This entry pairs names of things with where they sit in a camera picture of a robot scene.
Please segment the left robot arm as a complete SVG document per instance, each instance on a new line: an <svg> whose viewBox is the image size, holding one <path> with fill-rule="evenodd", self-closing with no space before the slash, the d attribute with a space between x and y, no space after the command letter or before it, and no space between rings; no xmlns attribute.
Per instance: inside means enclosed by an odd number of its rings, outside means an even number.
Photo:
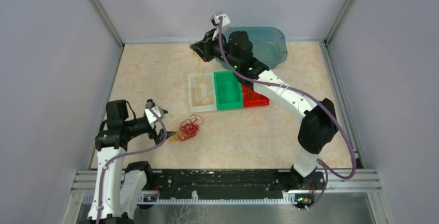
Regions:
<svg viewBox="0 0 439 224"><path fill-rule="evenodd" d="M167 110L147 100L142 117L130 120L130 103L114 100L106 104L106 119L95 137L97 175L92 205L84 223L134 223L134 213L142 190L154 186L155 175L148 161L132 162L124 166L127 156L153 151L175 135L168 131L163 119ZM155 145L129 152L128 143L146 134Z"/></svg>

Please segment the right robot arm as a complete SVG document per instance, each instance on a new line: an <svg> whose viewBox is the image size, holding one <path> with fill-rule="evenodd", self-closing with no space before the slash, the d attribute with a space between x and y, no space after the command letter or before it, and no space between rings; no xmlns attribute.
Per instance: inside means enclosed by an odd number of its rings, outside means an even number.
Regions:
<svg viewBox="0 0 439 224"><path fill-rule="evenodd" d="M216 58L226 63L236 72L238 82L276 102L298 120L301 149L291 168L291 181L296 188L305 189L317 168L318 154L339 130L333 102L327 98L318 101L303 92L290 90L287 83L255 57L253 44L245 31L233 32L226 38L212 29L189 47L204 62Z"/></svg>

